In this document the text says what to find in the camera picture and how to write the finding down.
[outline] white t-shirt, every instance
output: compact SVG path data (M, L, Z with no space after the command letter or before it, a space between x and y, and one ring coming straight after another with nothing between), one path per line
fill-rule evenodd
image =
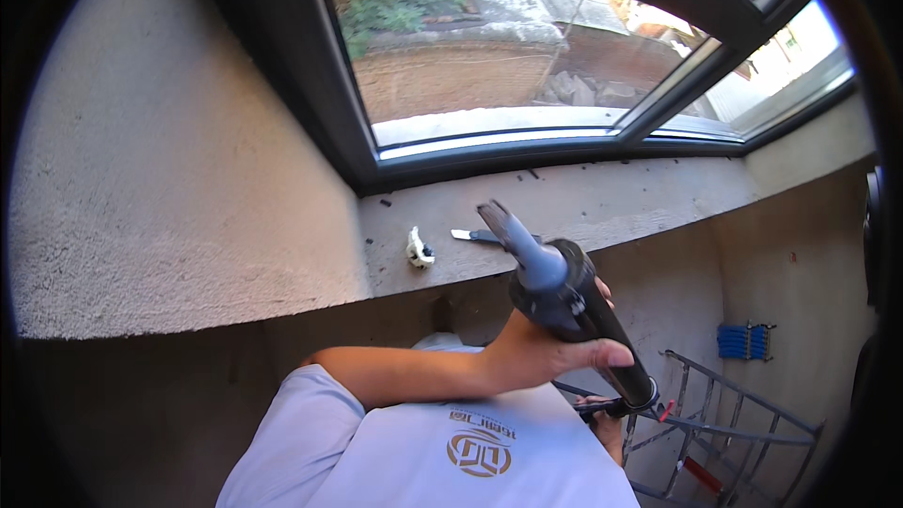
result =
M283 381L218 507L632 506L611 456L551 384L365 413L319 365Z

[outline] dark gray window frame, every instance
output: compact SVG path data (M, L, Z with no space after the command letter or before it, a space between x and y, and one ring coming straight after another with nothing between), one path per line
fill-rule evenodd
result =
M809 0L642 0L717 40L697 48L609 137L513 141L380 160L331 0L215 0L254 61L359 196L469 175L610 159L742 157L848 96L854 80L738 142L650 136L770 40Z

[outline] window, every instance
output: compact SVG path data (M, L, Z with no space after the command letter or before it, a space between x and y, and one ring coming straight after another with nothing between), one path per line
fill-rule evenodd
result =
M609 129L707 38L638 0L333 5L379 148L495 130L547 130L499 138L514 141L561 138L563 127Z
M708 132L749 140L804 109L852 77L840 38L817 0L690 107L652 132Z
M812 0L216 0L359 195L743 156L852 92Z

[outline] utility knife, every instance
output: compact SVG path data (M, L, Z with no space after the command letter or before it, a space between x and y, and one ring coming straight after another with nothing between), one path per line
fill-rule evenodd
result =
M451 237L471 242L499 243L496 234L489 230L452 230ZM536 243L543 243L543 239L538 235L534 235L533 239L536 240Z

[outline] green plant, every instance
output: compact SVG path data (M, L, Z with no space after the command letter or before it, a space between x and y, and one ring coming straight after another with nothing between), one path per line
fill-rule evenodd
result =
M374 33L423 29L423 17L443 8L460 10L464 0L333 0L345 47L352 59L367 53Z

